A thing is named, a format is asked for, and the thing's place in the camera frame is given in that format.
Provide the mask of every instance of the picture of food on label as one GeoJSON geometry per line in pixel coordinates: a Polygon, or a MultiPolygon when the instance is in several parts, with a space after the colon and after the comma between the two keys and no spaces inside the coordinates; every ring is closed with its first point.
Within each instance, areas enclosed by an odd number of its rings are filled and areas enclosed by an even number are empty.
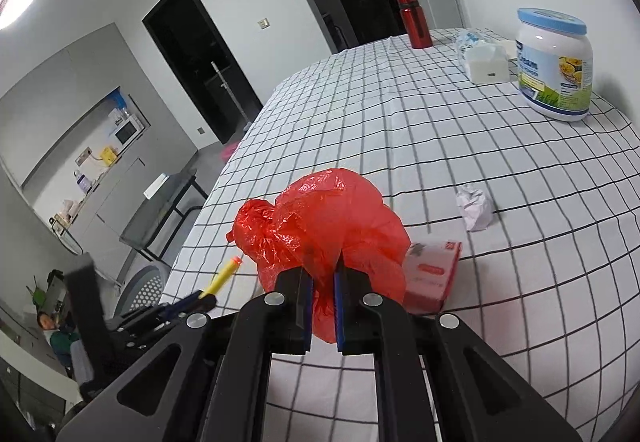
{"type": "Polygon", "coordinates": [[[571,57],[560,58],[560,73],[570,83],[582,83],[582,60],[571,57]]]}

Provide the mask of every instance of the yellow foam dart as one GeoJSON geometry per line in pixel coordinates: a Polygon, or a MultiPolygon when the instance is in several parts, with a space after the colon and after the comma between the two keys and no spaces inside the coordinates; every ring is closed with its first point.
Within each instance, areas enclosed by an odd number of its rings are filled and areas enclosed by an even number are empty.
{"type": "Polygon", "coordinates": [[[198,298],[202,299],[207,294],[217,294],[226,281],[233,276],[236,270],[238,270],[240,265],[242,265],[242,260],[237,256],[234,256],[231,260],[226,262],[226,265],[214,276],[211,283],[209,283],[209,286],[200,293],[198,298]]]}

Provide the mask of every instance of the red and white package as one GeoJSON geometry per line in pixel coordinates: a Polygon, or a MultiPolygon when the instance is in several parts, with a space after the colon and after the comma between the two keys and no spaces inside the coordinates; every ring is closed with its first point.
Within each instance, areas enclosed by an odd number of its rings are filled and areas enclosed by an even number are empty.
{"type": "Polygon", "coordinates": [[[407,251],[402,269],[406,278],[404,308],[413,314],[434,314],[444,305],[458,259],[461,242],[428,240],[412,244],[407,251]]]}

